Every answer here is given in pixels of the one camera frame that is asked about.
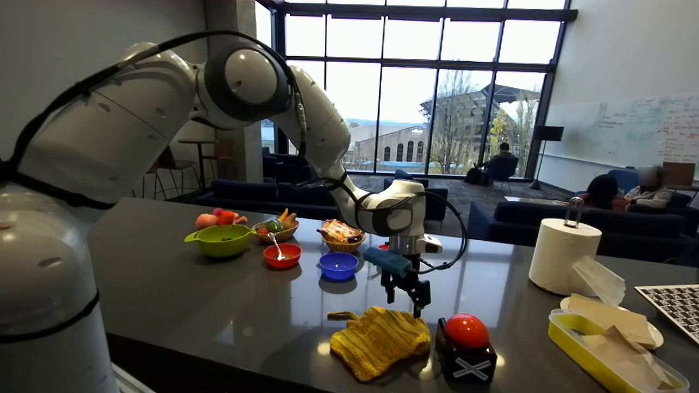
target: paper towel roll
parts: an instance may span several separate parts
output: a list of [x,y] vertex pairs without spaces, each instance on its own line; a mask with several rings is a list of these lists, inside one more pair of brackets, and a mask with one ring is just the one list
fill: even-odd
[[570,295],[573,265],[594,257],[604,231],[590,224],[567,226],[562,219],[545,219],[533,248],[528,279],[545,290]]

